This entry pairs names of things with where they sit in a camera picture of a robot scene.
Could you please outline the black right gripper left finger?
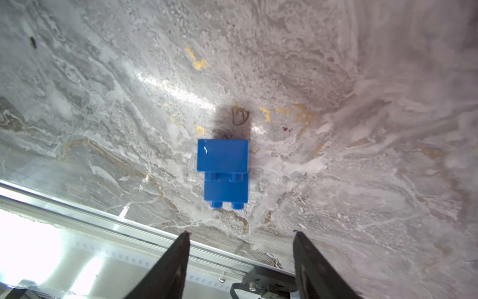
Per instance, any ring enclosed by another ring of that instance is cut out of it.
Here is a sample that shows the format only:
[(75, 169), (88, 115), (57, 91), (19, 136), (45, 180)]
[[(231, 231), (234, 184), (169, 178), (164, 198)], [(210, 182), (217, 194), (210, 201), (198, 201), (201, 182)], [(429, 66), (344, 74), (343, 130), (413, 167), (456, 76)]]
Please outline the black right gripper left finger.
[(182, 298), (190, 253), (190, 232), (185, 231), (125, 299)]

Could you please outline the blue 2x2 lego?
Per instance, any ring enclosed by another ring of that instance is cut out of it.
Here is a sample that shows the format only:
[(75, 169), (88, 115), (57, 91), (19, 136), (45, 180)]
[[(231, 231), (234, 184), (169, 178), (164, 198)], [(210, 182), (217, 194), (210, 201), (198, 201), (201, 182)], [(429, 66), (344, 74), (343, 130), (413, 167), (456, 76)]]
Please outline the blue 2x2 lego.
[(213, 209), (230, 203), (232, 209), (241, 210), (249, 199), (249, 174), (205, 173), (204, 200)]
[(197, 170), (205, 173), (247, 173), (248, 140), (199, 140)]

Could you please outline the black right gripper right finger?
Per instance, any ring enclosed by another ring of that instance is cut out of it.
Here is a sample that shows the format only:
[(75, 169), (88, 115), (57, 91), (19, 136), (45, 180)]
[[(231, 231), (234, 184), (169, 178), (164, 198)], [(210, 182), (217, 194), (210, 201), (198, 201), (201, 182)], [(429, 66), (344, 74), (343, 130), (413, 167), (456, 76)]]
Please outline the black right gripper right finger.
[(293, 241), (296, 285), (302, 299), (360, 299), (303, 232)]

